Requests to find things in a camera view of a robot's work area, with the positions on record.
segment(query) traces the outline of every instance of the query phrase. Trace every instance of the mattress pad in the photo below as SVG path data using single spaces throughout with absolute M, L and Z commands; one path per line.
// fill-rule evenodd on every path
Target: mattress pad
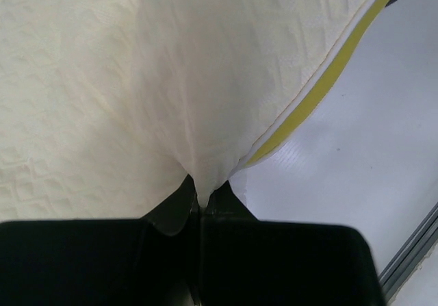
M 0 0 L 0 220 L 141 216 L 188 173 L 205 203 L 386 1 Z

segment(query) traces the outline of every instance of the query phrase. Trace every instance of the yellow stripe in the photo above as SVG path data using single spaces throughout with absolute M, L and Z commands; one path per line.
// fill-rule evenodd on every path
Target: yellow stripe
M 309 94 L 307 94 L 296 109 L 286 118 L 281 126 L 260 147 L 260 149 L 257 150 L 253 157 L 248 161 L 248 164 L 253 164 L 272 152 L 290 136 L 293 130 L 295 130 L 295 128 L 297 128 L 310 115 L 310 113 L 312 113 L 336 82 L 337 78 L 341 75 L 366 29 L 370 26 L 378 13 L 386 6 L 388 1 L 389 0 L 376 0 L 372 4 Z

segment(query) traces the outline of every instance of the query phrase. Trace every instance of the gray metal strip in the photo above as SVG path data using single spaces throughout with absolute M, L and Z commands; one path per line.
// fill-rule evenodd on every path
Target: gray metal strip
M 438 240 L 438 204 L 423 220 L 388 266 L 379 279 L 387 300 L 391 299 L 409 278 L 415 267 Z

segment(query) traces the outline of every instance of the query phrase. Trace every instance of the quilted fabric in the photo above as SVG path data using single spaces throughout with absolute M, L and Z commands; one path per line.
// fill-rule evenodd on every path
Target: quilted fabric
M 0 0 L 0 220 L 205 203 L 369 2 Z

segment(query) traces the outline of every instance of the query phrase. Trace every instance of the yellow fabric edge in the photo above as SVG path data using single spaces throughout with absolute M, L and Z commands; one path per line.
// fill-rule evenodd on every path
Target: yellow fabric edge
M 363 15 L 362 19 L 339 50 L 339 53 L 330 63 L 321 78 L 316 82 L 309 94 L 307 94 L 281 126 L 250 158 L 247 165 L 259 161 L 261 158 L 275 150 L 312 113 L 316 106 L 321 102 L 322 98 L 327 92 L 329 92 L 337 78 L 341 75 L 366 29 L 371 25 L 378 13 L 386 6 L 388 1 L 389 0 L 376 0 L 371 5 L 370 9 L 365 15 Z

